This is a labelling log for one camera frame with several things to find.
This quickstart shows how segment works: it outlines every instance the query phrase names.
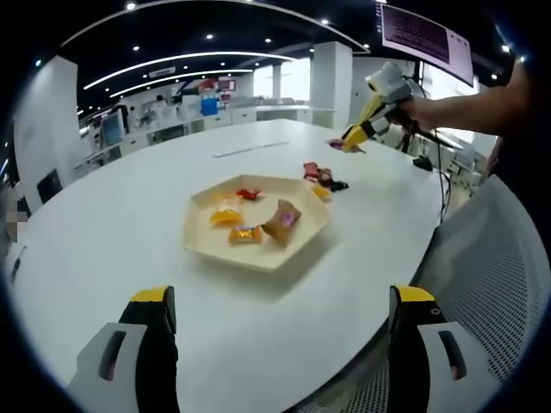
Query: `computer monitor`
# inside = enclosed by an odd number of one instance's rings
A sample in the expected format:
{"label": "computer monitor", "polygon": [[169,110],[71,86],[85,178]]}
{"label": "computer monitor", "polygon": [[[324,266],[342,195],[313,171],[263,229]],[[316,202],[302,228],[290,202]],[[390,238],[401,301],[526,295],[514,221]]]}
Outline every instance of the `computer monitor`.
{"label": "computer monitor", "polygon": [[465,38],[421,15],[379,5],[383,46],[417,56],[473,87],[473,59]]}
{"label": "computer monitor", "polygon": [[124,139],[124,123],[120,110],[117,110],[114,114],[108,114],[102,119],[101,131],[103,144],[106,147],[118,144]]}

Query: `wooden tray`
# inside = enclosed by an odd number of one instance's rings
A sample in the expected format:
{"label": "wooden tray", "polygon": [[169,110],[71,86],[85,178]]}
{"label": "wooden tray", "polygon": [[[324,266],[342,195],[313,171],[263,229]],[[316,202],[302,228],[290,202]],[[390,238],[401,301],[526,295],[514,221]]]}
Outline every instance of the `wooden tray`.
{"label": "wooden tray", "polygon": [[[302,212],[287,247],[278,245],[265,232],[261,244],[231,246],[227,240],[230,228],[210,224],[209,218],[216,208],[216,195],[235,194],[242,188],[262,190],[258,200],[243,200],[244,226],[260,225],[269,220],[276,212],[279,199],[292,202]],[[272,272],[299,253],[329,220],[330,214],[324,203],[303,180],[237,176],[191,197],[183,226],[183,246],[207,258]]]}

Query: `office desk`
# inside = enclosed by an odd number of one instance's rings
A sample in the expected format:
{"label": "office desk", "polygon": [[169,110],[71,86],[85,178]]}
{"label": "office desk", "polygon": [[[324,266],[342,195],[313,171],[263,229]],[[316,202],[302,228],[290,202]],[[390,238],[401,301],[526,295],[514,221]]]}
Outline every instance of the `office desk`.
{"label": "office desk", "polygon": [[[344,154],[325,143],[333,135],[291,120],[207,131],[110,163],[47,202],[28,222],[15,296],[53,376],[66,385],[91,337],[137,291],[162,285],[176,291],[182,411],[279,413],[339,372],[385,323],[389,286],[411,282],[441,195],[438,175],[411,157],[375,142]],[[244,173],[301,178],[309,161],[350,189],[285,271],[183,250],[190,195]]]}

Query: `hand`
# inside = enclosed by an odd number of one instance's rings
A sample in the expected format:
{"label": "hand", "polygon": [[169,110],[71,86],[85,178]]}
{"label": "hand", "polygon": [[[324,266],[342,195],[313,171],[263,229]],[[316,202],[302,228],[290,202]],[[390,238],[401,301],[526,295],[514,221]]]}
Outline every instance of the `hand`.
{"label": "hand", "polygon": [[429,132],[438,127],[435,120],[435,101],[414,97],[399,106],[410,118],[418,122],[422,131]]}

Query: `white pillar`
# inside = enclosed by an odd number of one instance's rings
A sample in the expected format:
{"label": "white pillar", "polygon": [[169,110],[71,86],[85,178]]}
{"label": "white pillar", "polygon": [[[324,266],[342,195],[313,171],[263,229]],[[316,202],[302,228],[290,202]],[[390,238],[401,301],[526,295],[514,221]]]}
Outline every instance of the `white pillar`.
{"label": "white pillar", "polygon": [[282,66],[274,65],[274,82],[273,82],[273,93],[272,97],[274,99],[282,98]]}
{"label": "white pillar", "polygon": [[52,170],[62,187],[74,181],[79,140],[77,65],[56,56],[34,75],[15,111],[15,159],[31,213],[42,206],[36,185]]}
{"label": "white pillar", "polygon": [[344,129],[350,117],[352,50],[336,41],[314,46],[310,103],[315,108],[335,109],[333,127]]}

